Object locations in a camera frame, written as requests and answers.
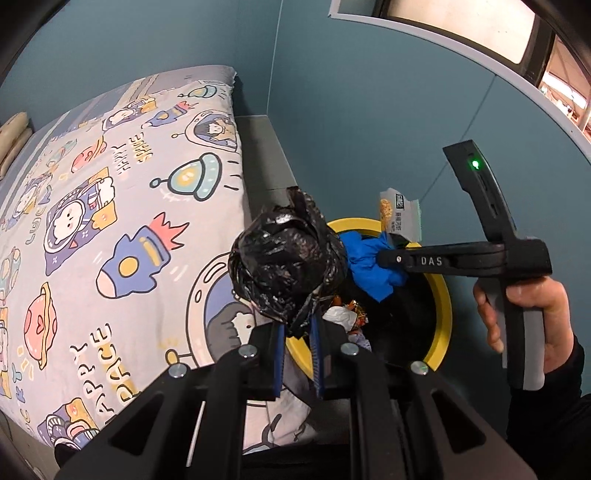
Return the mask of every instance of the bed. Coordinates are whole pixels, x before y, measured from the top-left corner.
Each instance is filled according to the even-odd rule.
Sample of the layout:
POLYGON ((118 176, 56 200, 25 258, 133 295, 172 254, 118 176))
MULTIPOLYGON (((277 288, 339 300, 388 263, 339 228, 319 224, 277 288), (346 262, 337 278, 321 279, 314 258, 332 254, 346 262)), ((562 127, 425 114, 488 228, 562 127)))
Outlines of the bed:
MULTIPOLYGON (((0 183, 0 410, 37 440, 81 449, 169 365, 209 365, 264 321, 227 269, 249 221, 234 76, 192 67, 89 100, 0 183)), ((290 361, 281 397, 249 403, 245 453, 302 437, 290 361)))

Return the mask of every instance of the blue wall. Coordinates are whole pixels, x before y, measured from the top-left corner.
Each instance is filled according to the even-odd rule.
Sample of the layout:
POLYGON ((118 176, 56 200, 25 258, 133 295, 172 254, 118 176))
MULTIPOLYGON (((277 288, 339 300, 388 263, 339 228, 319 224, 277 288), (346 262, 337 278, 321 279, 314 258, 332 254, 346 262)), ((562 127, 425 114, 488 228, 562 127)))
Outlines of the blue wall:
MULTIPOLYGON (((584 155, 542 109, 481 65, 402 32, 328 18, 329 5, 284 0, 280 18, 269 117, 299 185, 328 219, 375 218, 379 192, 393 186, 422 200, 424 244, 483 239, 441 151, 473 138, 521 233, 547 241, 591 351, 591 226, 576 215, 591 210, 584 155)), ((454 332, 441 371, 502 432, 508 388, 485 343, 472 284, 448 279, 454 332)))
POLYGON ((281 0, 71 0, 19 56, 0 87, 0 122, 27 111, 41 128, 140 77, 227 64, 237 115, 267 111, 281 0))

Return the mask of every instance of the snack wrapper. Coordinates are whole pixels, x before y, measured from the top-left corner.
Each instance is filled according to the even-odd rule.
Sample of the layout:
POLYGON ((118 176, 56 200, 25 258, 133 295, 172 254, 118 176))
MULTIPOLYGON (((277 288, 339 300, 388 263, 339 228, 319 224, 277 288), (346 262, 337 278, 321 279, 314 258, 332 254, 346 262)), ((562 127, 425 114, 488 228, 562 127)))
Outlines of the snack wrapper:
MULTIPOLYGON (((421 207, 418 200, 407 200, 393 188, 380 192, 379 218, 386 233, 401 235, 409 242, 421 241, 421 207)), ((395 246, 389 235, 388 243, 395 246)))

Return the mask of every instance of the hand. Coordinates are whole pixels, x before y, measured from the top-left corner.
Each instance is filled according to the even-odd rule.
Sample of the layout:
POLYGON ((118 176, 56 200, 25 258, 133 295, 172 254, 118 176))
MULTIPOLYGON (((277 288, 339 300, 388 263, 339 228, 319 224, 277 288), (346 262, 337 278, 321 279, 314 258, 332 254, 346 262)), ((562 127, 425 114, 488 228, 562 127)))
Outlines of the hand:
MULTIPOLYGON (((507 287, 506 295, 515 305, 544 309, 544 373, 550 373, 562 366, 572 353, 574 344, 574 334, 570 326, 569 298, 562 283, 550 277, 526 280, 507 287)), ((488 303, 486 294, 478 282, 474 285, 474 298, 478 304, 478 313, 488 330, 487 343, 493 350, 502 353, 505 345, 496 322, 496 311, 488 303)))

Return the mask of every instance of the astronaut print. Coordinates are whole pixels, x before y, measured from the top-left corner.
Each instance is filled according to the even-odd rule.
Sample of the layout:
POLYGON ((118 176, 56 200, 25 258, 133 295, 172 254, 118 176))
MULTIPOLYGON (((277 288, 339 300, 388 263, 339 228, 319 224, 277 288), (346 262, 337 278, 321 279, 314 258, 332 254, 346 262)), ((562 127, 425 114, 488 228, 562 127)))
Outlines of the astronaut print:
POLYGON ((103 168, 49 210, 43 245, 46 275, 116 220, 113 178, 103 168))

